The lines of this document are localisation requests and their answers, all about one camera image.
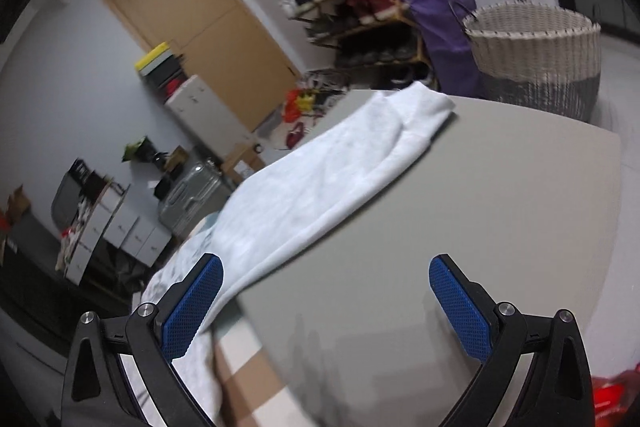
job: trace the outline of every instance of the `white cloth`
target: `white cloth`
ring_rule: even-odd
[[[288,261],[370,200],[428,148],[454,108],[446,95],[415,82],[374,94],[369,102],[321,136],[244,181],[213,230],[188,240],[151,279],[143,302],[158,302],[203,253],[220,257],[224,282],[187,354],[174,367],[212,418],[220,391],[206,363],[206,332],[242,289]],[[162,425],[130,360],[127,372],[151,425]]]

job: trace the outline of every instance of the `white floor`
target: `white floor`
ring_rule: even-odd
[[[640,361],[640,47],[603,37],[592,123],[622,141],[618,237],[600,301],[583,331],[591,373],[606,377]]]

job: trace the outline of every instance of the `blue gripper pad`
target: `blue gripper pad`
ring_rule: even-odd
[[[489,324],[446,264],[437,257],[429,266],[429,284],[466,353],[486,362],[492,351]]]
[[[213,256],[162,327],[162,354],[171,362],[183,357],[216,298],[223,280],[222,261]]]

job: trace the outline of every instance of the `suitcase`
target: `suitcase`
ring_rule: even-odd
[[[215,165],[190,161],[174,188],[158,204],[160,223],[185,239],[202,219],[222,210],[231,193]]]

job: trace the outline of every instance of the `yellow object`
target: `yellow object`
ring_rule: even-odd
[[[140,60],[136,62],[136,69],[140,71],[145,66],[148,66],[152,60],[155,60],[156,58],[158,58],[168,49],[169,49],[169,44],[167,44],[166,42],[163,42],[159,46],[156,46],[150,52],[148,52],[148,54],[146,54],[144,57],[140,58]]]
[[[316,96],[314,94],[301,94],[296,98],[296,105],[300,112],[312,112],[314,110],[314,103],[316,103]]]

